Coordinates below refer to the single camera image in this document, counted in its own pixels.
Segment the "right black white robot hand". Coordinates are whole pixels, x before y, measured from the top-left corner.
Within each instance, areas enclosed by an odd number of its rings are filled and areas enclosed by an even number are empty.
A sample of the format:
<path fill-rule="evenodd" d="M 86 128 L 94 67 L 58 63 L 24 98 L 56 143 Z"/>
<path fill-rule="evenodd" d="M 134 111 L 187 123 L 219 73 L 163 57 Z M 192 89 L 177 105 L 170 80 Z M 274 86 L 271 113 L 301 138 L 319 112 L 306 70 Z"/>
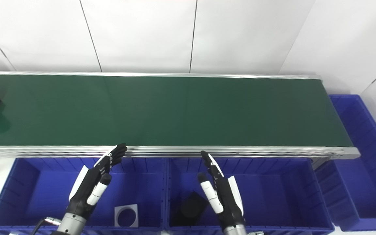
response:
<path fill-rule="evenodd" d="M 235 177 L 226 177 L 210 153 L 203 150 L 200 155 L 212 181 L 204 172 L 199 172 L 197 179 L 218 217 L 221 229 L 245 228 L 244 209 Z"/>

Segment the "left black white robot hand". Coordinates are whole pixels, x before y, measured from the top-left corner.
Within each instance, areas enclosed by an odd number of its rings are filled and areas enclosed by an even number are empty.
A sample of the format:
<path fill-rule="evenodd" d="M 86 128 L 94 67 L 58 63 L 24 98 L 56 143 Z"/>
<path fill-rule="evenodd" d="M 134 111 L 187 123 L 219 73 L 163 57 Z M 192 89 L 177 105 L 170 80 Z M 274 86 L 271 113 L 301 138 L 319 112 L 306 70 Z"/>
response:
<path fill-rule="evenodd" d="M 92 168 L 88 169 L 74 195 L 69 199 L 66 213 L 76 214 L 88 220 L 95 210 L 97 202 L 88 202 L 96 186 L 108 186 L 111 181 L 110 169 L 121 163 L 127 151 L 127 145 L 121 143 L 106 152 Z"/>

